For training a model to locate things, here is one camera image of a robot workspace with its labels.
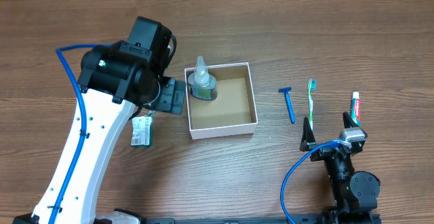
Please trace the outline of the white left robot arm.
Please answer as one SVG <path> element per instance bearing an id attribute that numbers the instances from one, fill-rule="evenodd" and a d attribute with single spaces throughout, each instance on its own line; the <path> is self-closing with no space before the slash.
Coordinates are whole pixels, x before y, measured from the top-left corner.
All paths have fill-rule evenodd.
<path id="1" fill-rule="evenodd" d="M 126 123 L 142 109 L 182 113 L 185 83 L 163 74 L 176 46 L 175 36 L 146 47 L 129 41 L 85 44 L 79 77 L 63 55 L 67 48 L 56 50 L 75 91 L 75 116 L 46 192 L 34 210 L 15 217 L 14 224 L 146 223 L 145 217 L 121 208 L 97 215 L 96 204 Z"/>

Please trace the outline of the clear green-labelled bottle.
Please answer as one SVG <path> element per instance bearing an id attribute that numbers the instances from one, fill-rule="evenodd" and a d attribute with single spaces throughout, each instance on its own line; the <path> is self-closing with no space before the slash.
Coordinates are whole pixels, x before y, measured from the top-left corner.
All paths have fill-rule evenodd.
<path id="1" fill-rule="evenodd" d="M 197 57 L 194 71 L 188 76 L 191 95 L 199 100 L 215 100 L 217 98 L 216 78 L 208 72 L 203 56 Z"/>

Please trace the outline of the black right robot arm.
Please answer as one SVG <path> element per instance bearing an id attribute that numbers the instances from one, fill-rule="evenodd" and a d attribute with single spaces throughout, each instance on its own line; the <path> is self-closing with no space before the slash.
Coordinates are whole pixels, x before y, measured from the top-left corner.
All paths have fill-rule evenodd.
<path id="1" fill-rule="evenodd" d="M 323 147 L 318 151 L 315 150 L 318 144 L 309 119 L 305 117 L 303 121 L 300 150 L 309 152 L 312 162 L 324 162 L 335 200 L 335 205 L 325 207 L 315 222 L 379 224 L 382 222 L 380 215 L 372 211 L 378 206 L 380 180 L 370 172 L 356 171 L 351 161 L 353 155 L 363 151 L 368 135 L 347 112 L 342 116 L 344 128 L 339 139 L 344 143 L 337 147 Z"/>

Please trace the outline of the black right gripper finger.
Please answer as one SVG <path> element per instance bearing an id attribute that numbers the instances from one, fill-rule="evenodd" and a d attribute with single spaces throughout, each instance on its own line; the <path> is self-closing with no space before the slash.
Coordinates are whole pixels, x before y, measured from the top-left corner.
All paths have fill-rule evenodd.
<path id="1" fill-rule="evenodd" d="M 343 123 L 344 123 L 344 127 L 345 128 L 356 128 L 356 127 L 359 127 L 359 125 L 356 122 L 354 122 L 354 120 L 352 119 L 351 114 L 348 113 L 347 111 L 345 111 L 342 114 L 342 117 L 343 117 Z"/>
<path id="2" fill-rule="evenodd" d="M 311 129 L 308 117 L 303 119 L 302 138 L 300 142 L 301 151 L 310 151 L 316 148 L 316 140 Z"/>

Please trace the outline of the green white soap packet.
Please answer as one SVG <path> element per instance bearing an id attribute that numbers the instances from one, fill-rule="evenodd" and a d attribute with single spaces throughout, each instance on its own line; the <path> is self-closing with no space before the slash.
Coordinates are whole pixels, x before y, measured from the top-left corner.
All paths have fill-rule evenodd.
<path id="1" fill-rule="evenodd" d="M 132 119 L 132 147 L 151 147 L 153 144 L 153 116 L 155 111 Z"/>

